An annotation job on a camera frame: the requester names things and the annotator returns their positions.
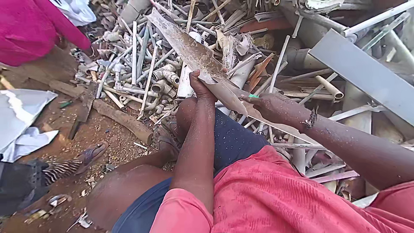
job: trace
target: pink shirt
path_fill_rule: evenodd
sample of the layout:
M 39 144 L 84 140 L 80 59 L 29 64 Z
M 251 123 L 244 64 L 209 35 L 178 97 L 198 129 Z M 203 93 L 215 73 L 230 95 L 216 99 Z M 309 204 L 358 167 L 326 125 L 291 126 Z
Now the pink shirt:
M 1 63 L 19 66 L 46 55 L 58 33 L 82 50 L 91 46 L 49 0 L 0 0 L 0 9 Z
M 299 176 L 271 146 L 214 179 L 214 210 L 183 189 L 167 192 L 151 233 L 414 232 L 414 182 L 381 191 L 361 209 Z

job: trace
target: sandal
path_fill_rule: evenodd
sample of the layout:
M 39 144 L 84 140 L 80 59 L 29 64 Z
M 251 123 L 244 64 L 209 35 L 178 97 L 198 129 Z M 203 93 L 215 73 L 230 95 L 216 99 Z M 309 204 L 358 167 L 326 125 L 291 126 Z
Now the sandal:
M 161 142 L 165 142 L 167 144 L 170 144 L 173 148 L 173 156 L 171 161 L 176 161 L 178 159 L 178 154 L 180 152 L 180 150 L 178 149 L 174 139 L 171 137 L 170 133 L 168 132 L 168 130 L 166 130 L 163 127 L 158 127 L 153 134 L 153 141 L 155 141 L 155 146 L 158 150 L 163 149 L 162 145 L 160 145 Z
M 79 175 L 84 173 L 96 160 L 98 160 L 108 149 L 108 143 L 105 141 L 92 144 L 86 148 L 79 156 L 78 159 L 82 161 L 78 171 L 75 173 Z
M 184 142 L 179 140 L 178 134 L 176 132 L 177 128 L 177 118 L 175 116 L 167 116 L 161 120 L 161 125 L 166 128 L 170 133 L 174 135 L 176 140 L 180 145 L 182 145 Z

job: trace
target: white plastic sheet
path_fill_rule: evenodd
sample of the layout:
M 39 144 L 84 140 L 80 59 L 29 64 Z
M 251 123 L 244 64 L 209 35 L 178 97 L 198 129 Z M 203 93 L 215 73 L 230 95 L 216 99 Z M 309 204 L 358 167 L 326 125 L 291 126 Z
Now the white plastic sheet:
M 84 26 L 96 21 L 89 0 L 50 0 L 75 25 Z
M 14 153 L 16 140 L 56 96 L 50 91 L 0 90 L 0 154 L 3 162 L 12 163 L 19 158 Z
M 29 127 L 14 143 L 10 143 L 5 149 L 2 161 L 12 163 L 20 157 L 42 148 L 49 144 L 58 133 L 58 130 L 39 133 L 36 127 Z

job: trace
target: hand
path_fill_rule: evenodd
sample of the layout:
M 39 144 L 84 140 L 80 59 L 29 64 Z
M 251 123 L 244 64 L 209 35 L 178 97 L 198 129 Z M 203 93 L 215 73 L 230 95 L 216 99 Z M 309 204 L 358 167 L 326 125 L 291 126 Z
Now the hand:
M 292 126 L 299 131 L 305 120 L 309 119 L 311 111 L 279 93 L 266 93 L 261 98 L 242 96 L 246 102 L 253 104 L 263 118 L 276 123 Z
M 190 73 L 190 85 L 194 89 L 194 92 L 197 95 L 197 99 L 208 100 L 208 101 L 211 101 L 212 103 L 217 102 L 217 98 L 198 78 L 199 75 L 200 75 L 200 70 L 195 70 Z
M 83 50 L 83 52 L 92 60 L 95 60 L 96 58 L 99 57 L 99 53 L 98 53 L 98 48 L 99 45 L 98 44 L 92 44 L 90 48 Z

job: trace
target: dark blue shorts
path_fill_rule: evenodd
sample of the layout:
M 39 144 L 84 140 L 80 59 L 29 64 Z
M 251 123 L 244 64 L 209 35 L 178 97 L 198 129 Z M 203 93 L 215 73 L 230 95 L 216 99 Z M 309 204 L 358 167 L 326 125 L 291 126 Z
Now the dark blue shorts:
M 214 139 L 214 175 L 269 145 L 262 135 L 245 129 L 218 109 Z M 138 197 L 116 221 L 112 233 L 148 233 L 170 183 L 171 178 L 166 179 Z

